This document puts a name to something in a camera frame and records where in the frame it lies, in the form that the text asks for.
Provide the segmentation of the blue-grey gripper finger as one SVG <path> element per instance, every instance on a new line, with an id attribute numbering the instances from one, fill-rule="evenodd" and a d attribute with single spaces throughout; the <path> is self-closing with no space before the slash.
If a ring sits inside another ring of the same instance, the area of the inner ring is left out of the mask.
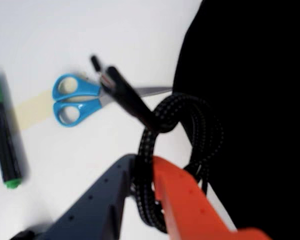
<path id="1" fill-rule="evenodd" d="M 117 160 L 39 239 L 118 240 L 136 157 Z"/>

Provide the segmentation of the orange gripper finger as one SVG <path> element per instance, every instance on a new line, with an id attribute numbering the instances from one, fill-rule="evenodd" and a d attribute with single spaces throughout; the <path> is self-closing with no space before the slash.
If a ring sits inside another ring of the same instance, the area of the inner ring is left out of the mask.
<path id="1" fill-rule="evenodd" d="M 160 201 L 172 240 L 268 240 L 257 228 L 231 231 L 209 203 L 195 179 L 166 159 L 153 157 L 156 200 Z"/>

